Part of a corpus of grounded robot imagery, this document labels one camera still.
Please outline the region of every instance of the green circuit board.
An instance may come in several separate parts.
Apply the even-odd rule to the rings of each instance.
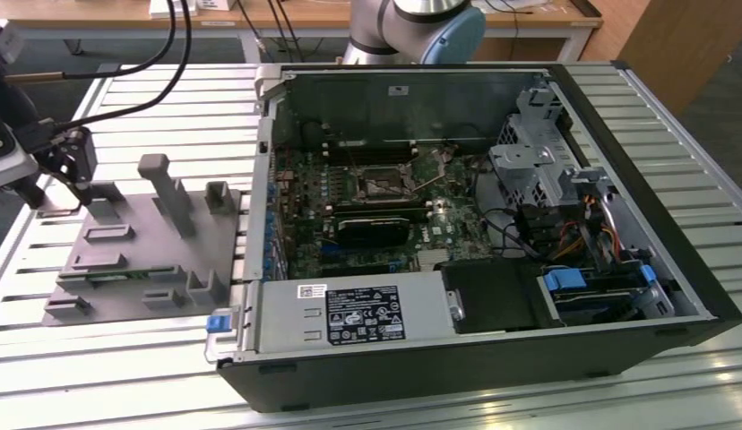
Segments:
[[[385,272],[419,271],[417,253],[445,250],[451,260],[492,255],[488,234],[467,189],[473,171],[459,157],[438,159],[437,144],[419,145],[405,165],[329,167],[317,153],[279,154],[280,215],[286,230],[288,278],[311,279]],[[381,193],[430,202],[427,217],[411,223],[403,245],[343,249],[331,239],[330,204],[357,203],[361,169],[398,168],[405,184],[378,183]]]

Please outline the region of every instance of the motherboard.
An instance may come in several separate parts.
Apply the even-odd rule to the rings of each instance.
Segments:
[[[447,142],[279,150],[288,279],[431,271],[490,256],[473,207],[474,162]]]

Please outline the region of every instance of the wooden desk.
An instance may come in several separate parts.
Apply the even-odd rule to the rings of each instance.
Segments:
[[[262,37],[278,37],[266,0],[242,2]],[[162,38],[166,20],[150,19],[148,4],[148,0],[0,0],[0,19],[19,25],[28,39]],[[557,59],[576,61],[601,19],[585,17],[570,0],[553,0],[552,5],[530,8],[530,15],[517,15],[518,38],[564,39]],[[297,37],[347,37],[349,0],[287,0],[283,7]],[[510,13],[488,13],[485,17],[486,38],[514,38],[514,16]],[[238,38],[246,61],[260,62],[254,33],[236,9],[230,12],[199,10],[192,22],[194,35]]]
[[[151,20],[148,5],[150,0],[0,0],[0,19],[41,30],[166,30],[166,20]],[[204,22],[227,22],[228,27],[246,25],[236,10],[198,12],[191,20],[200,27]]]

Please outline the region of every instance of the white sticker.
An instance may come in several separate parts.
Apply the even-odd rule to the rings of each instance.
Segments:
[[[206,27],[232,27],[235,23],[232,21],[202,21],[200,25]]]
[[[311,284],[297,286],[297,298],[325,297],[326,284]]]
[[[407,87],[406,86],[393,86],[386,89],[387,96],[406,96]]]

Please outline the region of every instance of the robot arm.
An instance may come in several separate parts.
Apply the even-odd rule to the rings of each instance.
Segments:
[[[53,130],[41,119],[23,91],[4,80],[3,66],[12,63],[21,41],[0,24],[0,189],[17,193],[32,209],[41,206],[44,192],[35,185],[39,172],[57,179],[81,204],[89,204],[96,157],[91,133],[84,127]]]
[[[342,62],[465,63],[484,33],[485,16],[469,0],[353,0]]]

